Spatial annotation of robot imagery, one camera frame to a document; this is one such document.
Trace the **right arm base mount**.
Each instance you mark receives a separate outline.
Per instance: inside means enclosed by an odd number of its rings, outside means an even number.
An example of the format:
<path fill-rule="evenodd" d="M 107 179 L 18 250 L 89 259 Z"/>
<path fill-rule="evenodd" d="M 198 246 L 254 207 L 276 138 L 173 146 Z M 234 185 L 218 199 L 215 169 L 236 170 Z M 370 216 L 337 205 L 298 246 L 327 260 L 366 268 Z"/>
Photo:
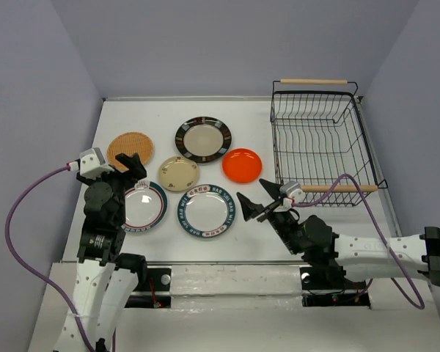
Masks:
<path fill-rule="evenodd" d="M 370 307 L 367 283 L 344 282 L 332 284 L 311 266 L 300 267 L 303 307 Z"/>

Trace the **teal rim Hao Wei plate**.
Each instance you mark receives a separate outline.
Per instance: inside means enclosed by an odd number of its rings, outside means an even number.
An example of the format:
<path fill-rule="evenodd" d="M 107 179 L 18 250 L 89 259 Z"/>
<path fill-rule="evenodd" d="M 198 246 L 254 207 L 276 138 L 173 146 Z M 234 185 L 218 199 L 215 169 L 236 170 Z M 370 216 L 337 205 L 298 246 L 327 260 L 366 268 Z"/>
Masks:
<path fill-rule="evenodd" d="M 230 193 L 212 184 L 190 188 L 177 205 L 180 226 L 196 238 L 215 238 L 224 234 L 235 217 L 235 201 Z"/>

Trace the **black rimmed beige plate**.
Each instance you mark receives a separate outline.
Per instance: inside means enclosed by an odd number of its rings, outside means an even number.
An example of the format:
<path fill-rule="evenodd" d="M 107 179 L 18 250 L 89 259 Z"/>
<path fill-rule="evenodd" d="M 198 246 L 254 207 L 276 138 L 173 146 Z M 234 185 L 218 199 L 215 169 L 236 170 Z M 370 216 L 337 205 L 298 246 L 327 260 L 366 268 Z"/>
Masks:
<path fill-rule="evenodd" d="M 232 144 L 227 125 L 214 117 L 194 117 L 185 121 L 175 134 L 175 145 L 185 158 L 198 164 L 220 159 Z"/>

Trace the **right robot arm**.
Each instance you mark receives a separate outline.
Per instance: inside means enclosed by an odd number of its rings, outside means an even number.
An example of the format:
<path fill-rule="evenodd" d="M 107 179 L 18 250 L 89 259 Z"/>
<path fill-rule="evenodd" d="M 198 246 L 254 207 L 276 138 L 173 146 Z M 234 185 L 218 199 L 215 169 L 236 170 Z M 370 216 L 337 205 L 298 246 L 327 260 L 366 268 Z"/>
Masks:
<path fill-rule="evenodd" d="M 298 208 L 308 206 L 305 194 L 313 187 L 260 180 L 272 198 L 268 205 L 238 194 L 245 221 L 267 221 L 289 253 L 301 255 L 328 286 L 370 279 L 424 279 L 440 287 L 440 228 L 426 227 L 419 235 L 377 238 L 338 234 L 315 215 L 301 221 Z"/>

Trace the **orange plate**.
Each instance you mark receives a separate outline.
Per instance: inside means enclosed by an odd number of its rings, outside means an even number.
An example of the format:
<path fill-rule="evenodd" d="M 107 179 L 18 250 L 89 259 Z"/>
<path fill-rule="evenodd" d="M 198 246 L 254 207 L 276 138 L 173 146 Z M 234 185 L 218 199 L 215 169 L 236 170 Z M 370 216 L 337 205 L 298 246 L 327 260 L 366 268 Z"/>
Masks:
<path fill-rule="evenodd" d="M 221 167 L 226 177 L 232 182 L 250 183 L 260 176 L 263 163 L 254 151 L 237 148 L 223 157 Z"/>

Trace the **white plate teal red rim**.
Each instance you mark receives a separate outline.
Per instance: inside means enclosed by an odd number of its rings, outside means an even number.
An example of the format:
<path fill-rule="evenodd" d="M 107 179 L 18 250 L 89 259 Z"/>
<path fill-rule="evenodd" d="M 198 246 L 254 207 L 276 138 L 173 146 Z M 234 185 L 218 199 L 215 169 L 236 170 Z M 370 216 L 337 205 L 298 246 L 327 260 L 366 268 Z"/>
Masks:
<path fill-rule="evenodd" d="M 149 180 L 139 180 L 125 192 L 125 223 L 129 235 L 138 235 L 159 225 L 166 215 L 168 200 L 162 187 Z"/>

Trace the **woven bamboo round plate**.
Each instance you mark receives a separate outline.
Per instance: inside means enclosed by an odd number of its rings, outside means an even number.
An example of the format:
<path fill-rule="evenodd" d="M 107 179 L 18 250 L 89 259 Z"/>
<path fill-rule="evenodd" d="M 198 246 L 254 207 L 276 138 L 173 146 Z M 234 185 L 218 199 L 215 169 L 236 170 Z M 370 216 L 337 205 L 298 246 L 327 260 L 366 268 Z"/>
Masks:
<path fill-rule="evenodd" d="M 147 135 L 140 132 L 123 133 L 109 144 L 107 149 L 108 163 L 120 171 L 125 171 L 127 168 L 116 159 L 116 155 L 124 153 L 132 156 L 136 153 L 141 163 L 146 165 L 152 158 L 154 149 L 154 144 Z"/>

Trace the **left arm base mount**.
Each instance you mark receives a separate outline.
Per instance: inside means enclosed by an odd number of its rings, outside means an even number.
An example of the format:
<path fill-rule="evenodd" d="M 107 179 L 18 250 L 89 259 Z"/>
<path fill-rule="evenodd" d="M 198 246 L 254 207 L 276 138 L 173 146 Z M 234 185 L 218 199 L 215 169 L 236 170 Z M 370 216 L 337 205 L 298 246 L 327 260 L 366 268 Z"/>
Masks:
<path fill-rule="evenodd" d="M 171 307 L 170 287 L 172 268 L 169 266 L 149 266 L 147 278 L 139 283 L 129 296 L 125 308 L 167 309 Z"/>

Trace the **small cream floral plate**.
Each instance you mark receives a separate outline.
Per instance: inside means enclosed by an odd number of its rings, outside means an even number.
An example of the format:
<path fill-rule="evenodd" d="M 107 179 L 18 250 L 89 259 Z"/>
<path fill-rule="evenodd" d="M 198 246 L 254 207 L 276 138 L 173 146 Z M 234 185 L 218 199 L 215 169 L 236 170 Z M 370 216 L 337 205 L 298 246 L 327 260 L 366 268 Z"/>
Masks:
<path fill-rule="evenodd" d="M 199 180 L 199 167 L 183 156 L 166 159 L 159 167 L 158 181 L 167 191 L 181 192 L 195 186 Z"/>

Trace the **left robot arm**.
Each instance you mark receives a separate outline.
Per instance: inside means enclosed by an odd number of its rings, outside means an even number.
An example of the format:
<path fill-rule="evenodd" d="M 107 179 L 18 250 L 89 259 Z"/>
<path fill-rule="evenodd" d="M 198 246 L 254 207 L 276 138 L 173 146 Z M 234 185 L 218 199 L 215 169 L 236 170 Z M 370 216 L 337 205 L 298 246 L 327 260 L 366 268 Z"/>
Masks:
<path fill-rule="evenodd" d="M 117 322 L 133 290 L 147 283 L 144 256 L 123 254 L 125 193 L 147 172 L 137 154 L 120 153 L 121 172 L 100 150 L 82 152 L 77 179 L 84 192 L 84 223 L 77 251 L 76 280 L 55 351 L 110 351 Z"/>

